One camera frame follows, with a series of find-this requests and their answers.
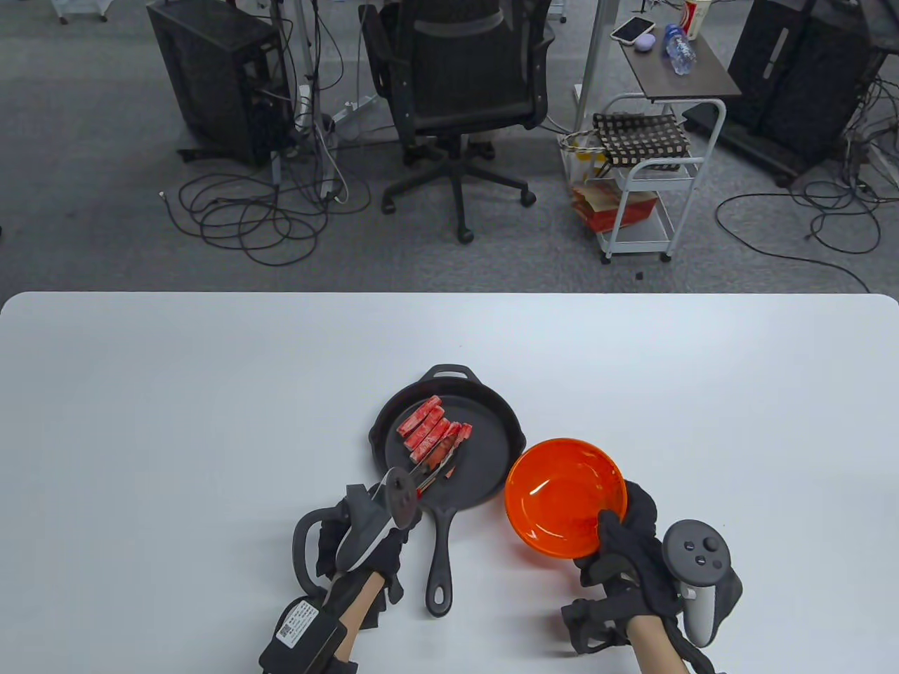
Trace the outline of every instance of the sliced meat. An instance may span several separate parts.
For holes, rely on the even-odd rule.
[[[429,470],[437,470],[438,466],[450,457],[453,445],[456,444],[457,438],[458,436],[454,437],[448,435],[446,438],[440,441],[440,444],[437,446],[437,448],[427,456]]]
[[[470,423],[463,423],[456,436],[456,443],[452,446],[452,450],[456,451],[459,445],[471,437],[472,426]]]
[[[431,431],[434,430],[434,427],[441,419],[443,419],[443,408],[438,405],[428,412],[428,415],[424,417],[424,421],[422,421],[419,427],[405,439],[405,445],[409,451],[417,448],[422,443],[422,440],[427,438]]]
[[[449,455],[452,456],[453,453],[458,449],[458,446],[465,442],[467,439],[471,437],[472,426],[470,423],[461,424],[461,428],[456,435],[456,441],[453,442],[452,449],[449,451]],[[449,479],[452,477],[452,474],[456,472],[456,467],[453,466],[450,470],[447,471],[445,477]]]
[[[437,425],[425,436],[424,440],[418,443],[412,452],[412,460],[417,464],[428,455],[434,446],[441,441],[443,434],[450,427],[449,419],[441,419]]]
[[[417,410],[412,412],[412,414],[409,415],[408,419],[400,424],[399,428],[396,429],[396,432],[398,432],[403,438],[408,438],[409,434],[412,433],[413,430],[415,430],[418,424],[424,421],[428,414],[431,413],[431,410],[437,407],[440,403],[441,399],[436,395],[432,395],[430,398],[424,401],[424,403],[422,403],[422,405]]]
[[[462,430],[462,424],[460,424],[458,421],[452,422],[449,425],[449,428],[447,428],[443,432],[443,435],[441,435],[441,440],[443,440],[444,438],[448,438],[450,435],[452,435],[452,436],[458,435],[458,432],[460,430]]]

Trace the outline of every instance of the gray carpet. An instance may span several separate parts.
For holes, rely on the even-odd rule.
[[[327,93],[326,109],[355,97],[355,4],[323,2],[323,16],[347,67],[344,79]],[[583,71],[594,6],[569,0],[568,23],[553,23],[550,110],[565,125],[574,116],[570,91]],[[624,0],[621,17],[636,6],[636,0]],[[712,9],[704,32],[725,62],[748,9],[745,0]],[[332,218],[316,252],[294,266],[269,269],[241,253],[214,250],[175,231],[157,193],[172,194],[185,180],[213,168],[240,169],[181,164],[174,150],[191,139],[146,9],[137,0],[116,0],[109,16],[108,23],[76,17],[64,27],[45,0],[0,0],[0,303],[24,290],[859,291],[839,271],[764,258],[715,226],[712,214],[723,197],[773,187],[765,174],[724,150],[717,153],[672,263],[647,255],[619,256],[610,266],[600,265],[595,239],[568,205],[554,137],[541,129],[505,130],[494,162],[497,170],[527,178],[537,204],[526,210],[514,191],[467,185],[467,215],[476,232],[470,246],[455,241],[449,186],[433,184],[397,200],[393,216],[373,206]],[[617,48],[612,56],[599,86],[612,93],[635,88]],[[330,45],[323,70],[326,81],[339,72]],[[891,60],[884,75],[897,70]],[[363,93],[372,88],[365,63],[360,88]],[[343,134],[354,137],[388,123],[381,104],[360,119],[361,129]],[[363,202],[360,179],[377,198],[388,182],[408,174],[396,145],[345,150],[339,160],[358,176],[351,179],[351,205]],[[875,174],[864,175],[889,193]],[[788,199],[737,203],[725,218],[760,247],[848,266],[874,292],[899,297],[896,207],[883,207],[879,214],[883,243],[860,257],[805,241],[813,213]],[[864,247],[873,228],[865,218],[846,219],[826,234],[837,245]]]

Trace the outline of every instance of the hand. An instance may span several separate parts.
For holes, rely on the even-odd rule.
[[[377,485],[371,487],[369,495],[373,494],[377,488]],[[384,579],[390,603],[396,604],[403,597],[403,587],[396,577],[399,572],[400,551],[409,540],[409,532],[421,520],[421,511],[416,512],[415,519],[408,528],[402,531],[391,530],[355,570],[341,576],[338,575],[335,558],[337,548],[350,529],[351,520],[350,509],[345,498],[337,504],[337,508],[342,513],[341,517],[323,521],[321,532],[318,535],[316,572],[333,582],[325,604],[340,615],[346,608],[345,605],[352,601],[355,593],[373,572]],[[372,608],[373,610],[369,612],[362,624],[363,629],[378,626],[378,613],[387,609],[383,593],[379,593]]]
[[[599,515],[601,550],[574,560],[584,587],[602,584],[606,599],[577,599],[562,608],[562,619],[579,653],[630,644],[628,623],[635,616],[659,616],[675,651],[701,674],[711,662],[688,642],[677,624],[681,599],[677,583],[655,535],[657,510],[639,484],[627,482],[628,513],[624,521],[610,510]],[[589,641],[599,642],[590,646]]]

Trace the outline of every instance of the orange bowl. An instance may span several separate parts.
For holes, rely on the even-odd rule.
[[[628,488],[601,449],[558,438],[535,445],[515,462],[505,502],[521,540],[551,557],[577,559],[600,549],[600,510],[624,518]]]

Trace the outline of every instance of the black computer case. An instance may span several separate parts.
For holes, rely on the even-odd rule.
[[[755,0],[727,72],[728,120],[809,164],[834,149],[883,63],[864,18],[830,0]]]
[[[293,126],[279,31],[220,0],[147,6],[187,126],[253,165],[285,147]]]

